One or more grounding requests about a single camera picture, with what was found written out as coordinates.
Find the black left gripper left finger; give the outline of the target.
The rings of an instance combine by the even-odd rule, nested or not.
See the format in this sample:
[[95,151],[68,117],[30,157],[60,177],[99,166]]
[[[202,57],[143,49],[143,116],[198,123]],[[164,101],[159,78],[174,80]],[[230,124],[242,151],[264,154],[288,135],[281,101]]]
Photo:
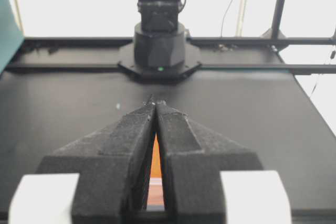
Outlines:
[[43,157],[38,174],[80,175],[73,223],[121,223],[123,212],[146,209],[154,123],[155,102],[150,97],[120,120]]

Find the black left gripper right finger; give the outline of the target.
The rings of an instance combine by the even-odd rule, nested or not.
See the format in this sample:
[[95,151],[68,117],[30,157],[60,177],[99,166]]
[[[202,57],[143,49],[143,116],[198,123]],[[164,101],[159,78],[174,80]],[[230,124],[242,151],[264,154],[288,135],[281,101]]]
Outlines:
[[224,223],[221,171],[262,170],[257,153],[156,104],[165,208],[176,223]]

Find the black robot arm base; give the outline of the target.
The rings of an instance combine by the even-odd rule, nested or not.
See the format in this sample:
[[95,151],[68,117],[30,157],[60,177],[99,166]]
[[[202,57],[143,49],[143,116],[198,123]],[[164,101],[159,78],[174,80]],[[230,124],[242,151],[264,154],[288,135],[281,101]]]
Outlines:
[[141,79],[179,79],[202,64],[201,52],[187,42],[186,29],[178,20],[182,0],[138,0],[141,21],[133,42],[120,48],[118,66]]

